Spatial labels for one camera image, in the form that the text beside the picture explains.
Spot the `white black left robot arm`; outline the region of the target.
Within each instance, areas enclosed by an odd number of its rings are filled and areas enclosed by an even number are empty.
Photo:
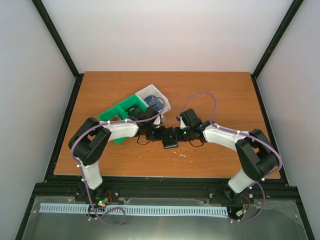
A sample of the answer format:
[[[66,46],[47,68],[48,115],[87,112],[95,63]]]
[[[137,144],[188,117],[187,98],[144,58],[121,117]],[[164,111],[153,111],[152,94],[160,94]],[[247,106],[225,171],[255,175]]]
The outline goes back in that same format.
[[[155,111],[148,107],[138,118],[129,117],[118,121],[99,121],[89,117],[69,140],[70,155],[80,168],[82,181],[87,186],[86,195],[92,201],[103,198],[103,178],[99,169],[99,159],[109,141],[120,138],[133,138],[160,125],[163,110]]]

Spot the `black leather card holder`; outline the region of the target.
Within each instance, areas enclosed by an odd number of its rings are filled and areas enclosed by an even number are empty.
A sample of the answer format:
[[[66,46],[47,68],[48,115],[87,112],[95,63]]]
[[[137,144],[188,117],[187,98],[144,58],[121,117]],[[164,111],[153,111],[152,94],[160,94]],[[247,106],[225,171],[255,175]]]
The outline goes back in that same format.
[[[172,149],[179,146],[176,132],[173,127],[169,127],[164,130],[162,135],[162,144],[164,149]]]

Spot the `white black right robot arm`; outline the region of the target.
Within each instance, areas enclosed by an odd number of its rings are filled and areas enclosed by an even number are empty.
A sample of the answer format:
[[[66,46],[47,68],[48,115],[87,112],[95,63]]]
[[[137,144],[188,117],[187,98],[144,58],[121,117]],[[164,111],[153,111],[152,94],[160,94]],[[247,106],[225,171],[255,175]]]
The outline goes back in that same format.
[[[237,153],[241,169],[228,181],[228,188],[235,194],[263,180],[280,166],[280,155],[259,129],[240,131],[209,120],[203,122],[191,108],[181,112],[177,120],[180,127],[176,135],[181,141],[218,144]]]

